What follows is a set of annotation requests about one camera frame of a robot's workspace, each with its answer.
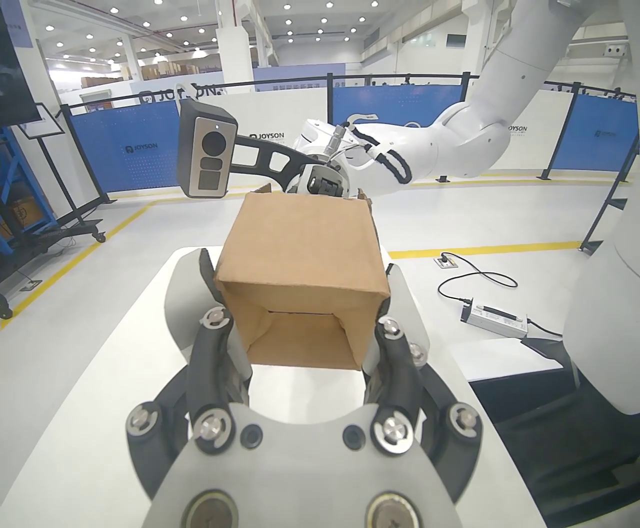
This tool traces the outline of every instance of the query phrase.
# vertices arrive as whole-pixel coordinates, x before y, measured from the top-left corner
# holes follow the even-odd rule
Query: power adapter
[[[462,308],[460,321],[495,332],[505,337],[522,339],[529,332],[525,314],[516,316],[497,308],[480,304],[473,299]]]

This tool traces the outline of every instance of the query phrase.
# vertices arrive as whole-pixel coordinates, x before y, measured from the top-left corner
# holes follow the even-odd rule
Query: blue panel
[[[376,114],[380,123],[428,127],[445,108],[460,101],[461,91],[459,84],[336,88],[333,122],[342,123],[352,114]]]
[[[176,186],[178,123],[174,102],[73,116],[89,163],[108,193]]]
[[[637,133],[634,102],[579,95],[553,168],[618,171]]]

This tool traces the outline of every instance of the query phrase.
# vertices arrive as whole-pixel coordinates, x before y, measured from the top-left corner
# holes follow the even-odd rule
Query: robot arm
[[[466,101],[447,108],[426,128],[349,124],[340,145],[344,151],[336,161],[348,175],[350,190],[360,188],[374,196],[430,175],[471,178],[489,169],[509,145],[509,126],[600,3],[518,0]],[[323,152],[333,129],[309,120],[294,148],[308,155]]]

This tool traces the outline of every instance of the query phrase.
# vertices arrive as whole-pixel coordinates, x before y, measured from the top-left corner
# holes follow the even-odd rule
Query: window
[[[447,35],[447,47],[464,47],[466,41],[466,35],[456,35],[455,33]]]

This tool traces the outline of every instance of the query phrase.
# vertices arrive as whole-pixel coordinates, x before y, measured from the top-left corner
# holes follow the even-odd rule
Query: perforated panel
[[[73,117],[87,158],[106,192],[176,186],[178,122],[174,102]]]

